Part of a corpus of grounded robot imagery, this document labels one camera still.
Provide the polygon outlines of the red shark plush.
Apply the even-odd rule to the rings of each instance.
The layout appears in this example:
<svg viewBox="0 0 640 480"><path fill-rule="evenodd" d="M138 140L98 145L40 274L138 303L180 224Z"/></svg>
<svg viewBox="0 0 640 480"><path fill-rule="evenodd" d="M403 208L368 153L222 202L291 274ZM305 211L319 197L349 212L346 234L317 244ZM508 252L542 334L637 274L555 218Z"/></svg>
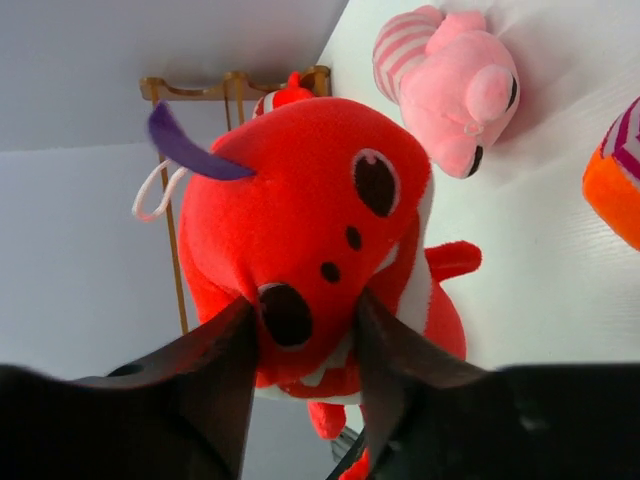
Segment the red shark plush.
<svg viewBox="0 0 640 480"><path fill-rule="evenodd" d="M179 262L201 322L239 297L257 307L259 395L304 401L318 436L337 438L347 407L361 404L353 317L364 291L465 356L442 284L476 271L482 253L467 241L425 245L431 161L404 128L356 101L314 97L205 150L253 174L184 175Z"/></svg>
<svg viewBox="0 0 640 480"><path fill-rule="evenodd" d="M301 85L301 74L290 74L284 88L270 92L260 98L252 111L252 119L262 116L281 106L314 98L314 93Z"/></svg>

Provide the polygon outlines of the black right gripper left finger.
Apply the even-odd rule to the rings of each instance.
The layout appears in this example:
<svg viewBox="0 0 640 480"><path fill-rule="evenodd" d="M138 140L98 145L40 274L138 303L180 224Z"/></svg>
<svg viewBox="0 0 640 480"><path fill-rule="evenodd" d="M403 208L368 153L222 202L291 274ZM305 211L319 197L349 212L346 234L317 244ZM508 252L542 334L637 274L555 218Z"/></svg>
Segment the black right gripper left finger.
<svg viewBox="0 0 640 480"><path fill-rule="evenodd" d="M5 479L237 479L257 364L255 312L212 320L105 377L1 369Z"/></svg>

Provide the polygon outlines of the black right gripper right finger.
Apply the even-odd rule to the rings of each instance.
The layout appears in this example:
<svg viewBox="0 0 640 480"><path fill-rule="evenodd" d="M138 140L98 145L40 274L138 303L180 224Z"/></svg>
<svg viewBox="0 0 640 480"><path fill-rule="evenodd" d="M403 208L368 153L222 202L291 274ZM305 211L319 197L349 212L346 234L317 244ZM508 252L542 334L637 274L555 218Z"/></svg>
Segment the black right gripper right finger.
<svg viewBox="0 0 640 480"><path fill-rule="evenodd" d="M396 319L369 291L356 324L373 479L635 479L639 367L484 370Z"/></svg>

